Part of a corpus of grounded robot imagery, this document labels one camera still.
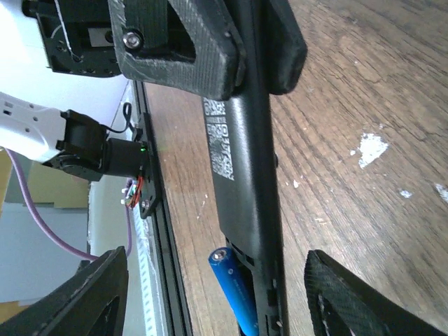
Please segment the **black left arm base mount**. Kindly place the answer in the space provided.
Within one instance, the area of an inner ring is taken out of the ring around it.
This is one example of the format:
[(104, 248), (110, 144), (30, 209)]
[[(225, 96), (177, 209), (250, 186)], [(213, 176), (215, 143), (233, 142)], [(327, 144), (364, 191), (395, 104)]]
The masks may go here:
[(143, 186), (140, 192), (139, 210), (141, 218), (146, 219), (148, 216), (153, 215), (162, 199), (155, 137), (148, 113), (139, 115), (139, 122), (133, 131), (132, 140), (141, 145), (141, 152), (143, 153), (140, 173), (143, 177)]

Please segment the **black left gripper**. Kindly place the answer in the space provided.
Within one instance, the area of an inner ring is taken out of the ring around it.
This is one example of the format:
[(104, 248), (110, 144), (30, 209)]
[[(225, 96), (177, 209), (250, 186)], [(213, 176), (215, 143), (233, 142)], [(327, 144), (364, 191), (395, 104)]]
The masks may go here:
[(244, 44), (228, 6), (229, 1), (54, 0), (23, 1), (22, 12), (37, 21), (55, 73), (122, 73), (222, 101), (245, 72)]

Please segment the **black remote control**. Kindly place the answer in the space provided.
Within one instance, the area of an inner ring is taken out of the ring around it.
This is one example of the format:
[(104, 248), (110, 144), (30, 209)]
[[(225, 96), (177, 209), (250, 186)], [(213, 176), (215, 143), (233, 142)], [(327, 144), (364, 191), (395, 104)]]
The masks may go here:
[(220, 230), (255, 302), (259, 335), (290, 332), (276, 156), (262, 45), (262, 1), (229, 1), (247, 51), (226, 101), (203, 99)]

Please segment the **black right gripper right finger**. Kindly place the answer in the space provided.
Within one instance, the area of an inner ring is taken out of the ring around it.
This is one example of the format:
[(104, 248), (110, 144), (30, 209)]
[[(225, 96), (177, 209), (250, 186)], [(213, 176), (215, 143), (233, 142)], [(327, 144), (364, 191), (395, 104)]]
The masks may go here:
[(322, 250), (310, 250), (304, 286), (315, 335), (444, 335)]

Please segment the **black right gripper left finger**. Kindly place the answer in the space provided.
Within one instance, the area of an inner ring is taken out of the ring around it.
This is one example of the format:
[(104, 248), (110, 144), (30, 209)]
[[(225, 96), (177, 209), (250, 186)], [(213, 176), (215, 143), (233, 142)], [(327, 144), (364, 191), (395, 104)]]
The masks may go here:
[(122, 335), (125, 248), (105, 252), (51, 294), (1, 324), (2, 335)]

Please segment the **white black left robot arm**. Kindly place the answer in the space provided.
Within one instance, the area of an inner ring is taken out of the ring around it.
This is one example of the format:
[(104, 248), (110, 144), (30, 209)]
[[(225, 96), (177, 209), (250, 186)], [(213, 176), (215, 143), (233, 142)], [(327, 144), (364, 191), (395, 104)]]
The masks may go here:
[[(298, 83), (307, 45), (288, 1), (21, 1), (56, 74), (130, 80), (226, 102), (253, 79), (271, 95)], [(91, 181), (136, 176), (138, 146), (72, 110), (1, 95), (1, 146)]]

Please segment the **blue battery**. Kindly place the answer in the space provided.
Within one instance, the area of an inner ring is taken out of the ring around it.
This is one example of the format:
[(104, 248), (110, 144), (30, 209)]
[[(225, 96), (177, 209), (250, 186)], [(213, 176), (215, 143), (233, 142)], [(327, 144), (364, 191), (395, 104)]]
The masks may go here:
[(244, 283), (231, 248), (220, 247), (209, 256), (209, 264), (244, 335), (259, 335), (254, 300)]

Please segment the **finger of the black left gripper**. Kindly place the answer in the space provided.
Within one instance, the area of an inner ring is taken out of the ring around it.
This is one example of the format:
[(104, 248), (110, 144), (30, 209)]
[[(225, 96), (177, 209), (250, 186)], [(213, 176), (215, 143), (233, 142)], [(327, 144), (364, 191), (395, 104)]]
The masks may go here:
[(307, 58), (307, 44), (289, 1), (264, 2), (262, 37), (269, 93), (288, 94), (298, 84)]

